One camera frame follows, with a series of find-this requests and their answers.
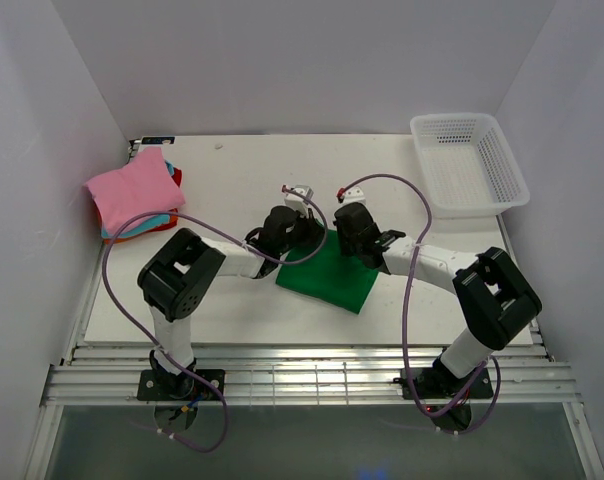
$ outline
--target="red connector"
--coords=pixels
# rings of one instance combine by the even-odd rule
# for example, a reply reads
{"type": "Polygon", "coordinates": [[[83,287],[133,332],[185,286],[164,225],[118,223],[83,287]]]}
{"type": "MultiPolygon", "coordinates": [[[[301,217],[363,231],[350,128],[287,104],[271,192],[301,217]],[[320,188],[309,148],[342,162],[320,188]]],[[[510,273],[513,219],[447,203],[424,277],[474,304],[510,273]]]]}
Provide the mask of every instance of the red connector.
{"type": "Polygon", "coordinates": [[[344,192],[346,192],[344,187],[338,190],[338,194],[336,195],[336,197],[338,197],[338,203],[342,203],[344,201],[344,192]]]}

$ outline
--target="white table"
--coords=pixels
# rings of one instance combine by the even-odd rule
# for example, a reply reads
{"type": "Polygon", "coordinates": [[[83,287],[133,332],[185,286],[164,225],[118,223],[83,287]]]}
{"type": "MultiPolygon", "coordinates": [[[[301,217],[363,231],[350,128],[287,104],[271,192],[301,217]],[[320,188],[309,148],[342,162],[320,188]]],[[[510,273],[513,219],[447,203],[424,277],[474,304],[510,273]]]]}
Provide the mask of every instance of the white table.
{"type": "MultiPolygon", "coordinates": [[[[314,200],[333,219],[337,190],[374,172],[402,175],[422,186],[410,135],[184,136],[163,145],[165,158],[183,170],[182,211],[238,237],[262,225],[271,207],[282,203],[280,187],[311,185],[314,200]]],[[[417,196],[393,180],[362,185],[367,206],[381,230],[396,229],[414,238],[425,223],[417,196]]],[[[180,220],[203,236],[207,231],[180,220]]],[[[116,295],[144,325],[153,322],[138,272],[175,233],[147,234],[116,245],[109,278],[116,295]]],[[[436,220],[428,243],[481,252],[504,248],[497,218],[436,220]]],[[[359,315],[263,280],[216,279],[193,315],[192,342],[231,345],[395,346],[400,343],[404,277],[380,274],[359,315]]],[[[416,282],[409,313],[409,343],[448,345],[465,327],[457,299],[416,282]]],[[[120,313],[100,284],[85,332],[88,344],[147,344],[120,313]]],[[[531,345],[528,329],[512,342],[531,345]]]]}

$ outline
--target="purple cable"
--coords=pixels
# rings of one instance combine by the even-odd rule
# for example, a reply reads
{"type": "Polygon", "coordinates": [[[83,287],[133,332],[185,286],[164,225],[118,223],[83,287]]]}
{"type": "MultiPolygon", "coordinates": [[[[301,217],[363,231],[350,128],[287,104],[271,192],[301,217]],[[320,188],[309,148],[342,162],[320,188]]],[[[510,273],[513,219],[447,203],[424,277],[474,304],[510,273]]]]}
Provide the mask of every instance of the purple cable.
{"type": "MultiPolygon", "coordinates": [[[[438,410],[437,412],[427,411],[427,409],[424,407],[424,405],[420,401],[418,392],[415,389],[415,384],[413,383],[413,375],[411,375],[411,365],[409,365],[408,316],[409,316],[409,300],[411,298],[411,287],[413,286],[413,280],[415,279],[415,269],[416,269],[416,265],[417,265],[417,261],[418,261],[418,255],[420,253],[420,245],[424,241],[424,237],[426,237],[426,234],[428,233],[429,229],[431,228],[431,224],[433,223],[433,214],[431,213],[431,206],[429,205],[428,200],[426,199],[424,194],[420,191],[420,189],[418,189],[418,187],[416,187],[413,183],[408,181],[406,178],[400,177],[398,175],[393,175],[390,173],[374,173],[371,175],[366,175],[362,178],[359,178],[358,180],[355,180],[354,182],[351,182],[346,187],[340,189],[340,192],[347,191],[350,188],[354,187],[355,185],[362,183],[366,180],[370,180],[372,178],[391,178],[393,180],[397,180],[399,182],[404,183],[406,186],[411,188],[418,195],[418,197],[420,197],[420,200],[422,200],[422,204],[424,205],[424,209],[426,210],[426,225],[425,225],[424,229],[418,235],[417,240],[415,241],[415,247],[413,248],[413,252],[411,254],[411,263],[409,265],[409,272],[408,272],[408,277],[407,277],[407,281],[406,281],[406,288],[404,290],[404,302],[402,304],[402,359],[404,360],[404,369],[406,371],[407,386],[409,387],[409,391],[411,392],[411,397],[413,398],[413,402],[415,403],[415,405],[418,407],[418,410],[423,415],[425,415],[429,418],[438,418],[438,417],[441,417],[442,415],[445,415],[449,410],[451,410],[451,408],[453,408],[455,405],[457,405],[457,403],[466,394],[466,391],[469,389],[469,387],[473,384],[473,382],[475,382],[475,380],[482,373],[482,369],[486,366],[486,361],[483,361],[482,363],[480,363],[480,365],[478,365],[475,368],[475,370],[473,371],[473,374],[471,375],[469,380],[466,382],[464,387],[462,387],[462,389],[441,410],[438,410]]],[[[499,369],[497,360],[493,356],[491,357],[491,359],[493,360],[493,363],[495,364],[496,370],[497,370],[497,373],[496,373],[497,384],[495,387],[495,395],[493,396],[493,400],[491,401],[491,404],[489,405],[489,408],[487,409],[485,415],[478,422],[476,422],[473,426],[471,426],[467,430],[465,430],[464,433],[473,432],[473,431],[477,430],[480,426],[482,426],[482,424],[484,422],[486,422],[486,420],[488,419],[489,415],[493,411],[493,408],[495,407],[495,403],[497,402],[498,394],[500,392],[500,383],[502,381],[502,377],[500,375],[500,369],[499,369]]],[[[452,431],[452,430],[443,430],[443,431],[445,433],[451,433],[451,434],[454,433],[454,431],[452,431]]]]}
{"type": "Polygon", "coordinates": [[[122,234],[122,232],[124,232],[126,227],[131,225],[131,223],[133,223],[136,220],[139,220],[141,218],[145,218],[145,217],[151,217],[151,216],[156,216],[156,215],[173,215],[173,216],[184,218],[185,220],[189,220],[191,222],[197,223],[201,227],[204,227],[204,228],[212,231],[213,233],[220,235],[221,237],[225,238],[229,242],[234,243],[235,245],[238,245],[240,247],[247,248],[250,252],[254,253],[255,255],[258,255],[271,262],[277,263],[279,265],[299,265],[300,263],[306,262],[311,257],[314,257],[315,255],[317,255],[317,253],[322,249],[322,247],[324,247],[324,244],[326,243],[328,233],[329,233],[328,223],[327,223],[326,217],[324,216],[324,213],[322,213],[322,210],[320,210],[320,208],[310,198],[308,198],[304,195],[301,195],[293,190],[289,190],[285,187],[282,187],[282,192],[286,192],[286,193],[295,195],[296,197],[299,197],[302,200],[304,200],[305,203],[308,203],[309,205],[311,205],[315,209],[315,211],[318,212],[318,215],[320,215],[320,218],[322,219],[322,224],[324,226],[324,236],[322,237],[320,244],[317,246],[317,248],[315,250],[313,250],[313,252],[311,252],[309,255],[307,255],[306,257],[301,258],[299,260],[295,260],[293,262],[287,262],[287,261],[280,260],[279,258],[270,257],[269,255],[265,255],[264,253],[260,252],[259,250],[256,250],[255,248],[251,247],[250,245],[246,245],[244,242],[241,242],[240,240],[232,237],[231,235],[228,235],[228,234],[222,232],[221,230],[218,230],[217,228],[215,228],[201,220],[198,220],[197,218],[191,217],[189,215],[185,215],[184,213],[170,212],[170,211],[152,211],[152,212],[141,213],[140,215],[136,215],[135,217],[132,217],[129,220],[127,220],[126,222],[124,222],[124,224],[117,230],[117,232],[115,232],[115,234],[113,235],[113,238],[111,238],[111,240],[107,244],[106,249],[104,251],[104,256],[102,257],[102,282],[104,283],[104,289],[106,290],[106,293],[109,295],[109,297],[111,298],[111,301],[115,304],[117,309],[120,310],[122,315],[124,315],[131,323],[133,323],[133,325],[138,327],[140,329],[140,331],[142,333],[144,333],[144,335],[146,335],[149,338],[149,340],[151,340],[153,345],[155,345],[156,347],[158,347],[160,349],[160,351],[164,354],[166,359],[171,364],[173,364],[181,372],[185,373],[189,377],[195,379],[197,382],[206,386],[209,390],[211,390],[213,393],[215,393],[215,395],[220,399],[220,402],[222,402],[222,407],[223,407],[223,411],[224,411],[224,427],[222,428],[222,433],[220,435],[220,438],[212,446],[206,447],[206,448],[200,447],[199,445],[191,442],[190,440],[182,438],[179,435],[175,435],[173,432],[169,432],[169,435],[173,435],[172,438],[174,438],[178,442],[182,443],[183,445],[186,445],[187,447],[192,448],[193,450],[200,452],[200,453],[213,452],[222,444],[222,442],[224,442],[224,439],[226,438],[226,434],[229,429],[229,408],[228,408],[228,405],[224,398],[224,395],[222,395],[222,392],[220,392],[217,388],[215,388],[209,381],[205,380],[201,376],[197,375],[196,373],[191,372],[190,370],[187,370],[182,365],[180,365],[166,350],[164,350],[164,347],[162,347],[162,345],[160,345],[160,342],[158,341],[158,339],[155,338],[155,336],[144,325],[142,325],[133,315],[131,315],[131,313],[124,307],[124,305],[122,305],[120,300],[118,300],[118,298],[115,296],[115,293],[113,292],[113,288],[111,287],[111,283],[109,282],[109,277],[107,275],[107,265],[108,265],[108,261],[109,261],[109,255],[111,254],[111,250],[113,249],[113,245],[115,244],[115,241],[117,240],[117,238],[122,234]]]}

